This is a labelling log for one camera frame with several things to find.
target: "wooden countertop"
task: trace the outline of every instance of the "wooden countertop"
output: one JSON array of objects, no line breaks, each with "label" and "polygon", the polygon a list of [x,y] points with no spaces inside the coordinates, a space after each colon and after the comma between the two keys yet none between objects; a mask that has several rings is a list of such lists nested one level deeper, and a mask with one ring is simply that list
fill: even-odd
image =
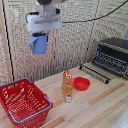
[{"label": "wooden countertop", "polygon": [[[54,104],[42,128],[110,128],[128,103],[126,79],[116,78],[106,85],[78,68],[70,71],[73,78],[91,81],[85,92],[73,89],[71,103],[63,100],[63,73],[35,82]],[[14,128],[1,105],[0,128]]]}]

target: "red bowl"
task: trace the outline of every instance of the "red bowl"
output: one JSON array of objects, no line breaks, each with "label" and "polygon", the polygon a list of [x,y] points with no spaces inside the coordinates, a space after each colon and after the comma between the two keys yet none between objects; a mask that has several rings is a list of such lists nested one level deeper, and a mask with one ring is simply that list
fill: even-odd
[{"label": "red bowl", "polygon": [[88,89],[90,81],[83,77],[77,77],[74,79],[74,87],[79,91],[85,91]]}]

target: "small red bowl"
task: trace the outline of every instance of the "small red bowl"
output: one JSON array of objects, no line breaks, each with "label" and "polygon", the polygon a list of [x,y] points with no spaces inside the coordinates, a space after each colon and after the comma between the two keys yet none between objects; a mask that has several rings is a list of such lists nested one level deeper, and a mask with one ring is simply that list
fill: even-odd
[{"label": "small red bowl", "polygon": [[83,77],[77,77],[74,79],[74,87],[79,91],[85,91],[88,89],[90,81]]}]

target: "metal grate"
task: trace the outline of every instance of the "metal grate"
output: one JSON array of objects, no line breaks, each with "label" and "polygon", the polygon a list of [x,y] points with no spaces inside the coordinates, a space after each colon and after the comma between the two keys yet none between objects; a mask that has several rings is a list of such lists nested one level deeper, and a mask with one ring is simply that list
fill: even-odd
[{"label": "metal grate", "polygon": [[[116,7],[121,5],[125,0],[102,0],[99,3],[97,16],[103,16]],[[102,39],[116,37],[124,39],[128,30],[128,3],[121,7],[113,14],[95,21],[93,33],[90,40],[87,61],[91,61],[96,50],[96,42]]]},{"label": "metal grate", "polygon": [[4,43],[5,42],[2,33],[2,24],[0,22],[0,85],[11,81],[9,69],[8,69],[9,60],[7,59]]},{"label": "metal grate", "polygon": [[[95,17],[98,0],[69,0],[61,5],[63,21]],[[63,24],[58,34],[56,73],[85,63],[93,22]]]},{"label": "metal grate", "polygon": [[11,28],[9,31],[12,30],[10,45],[14,49],[11,53],[15,63],[15,79],[29,78],[36,81],[50,76],[53,34],[50,35],[47,53],[44,55],[33,54],[28,43],[31,35],[27,32],[25,16],[28,12],[36,11],[36,0],[7,0],[5,8],[6,14],[10,14],[7,20],[11,23],[10,26],[8,24]]}]

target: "red plastic basket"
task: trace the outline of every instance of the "red plastic basket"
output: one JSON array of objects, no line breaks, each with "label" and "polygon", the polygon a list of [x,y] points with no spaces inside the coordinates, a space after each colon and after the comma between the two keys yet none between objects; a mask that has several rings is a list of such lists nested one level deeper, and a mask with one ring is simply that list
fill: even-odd
[{"label": "red plastic basket", "polygon": [[47,96],[28,79],[0,86],[0,102],[18,128],[39,128],[53,107]]}]

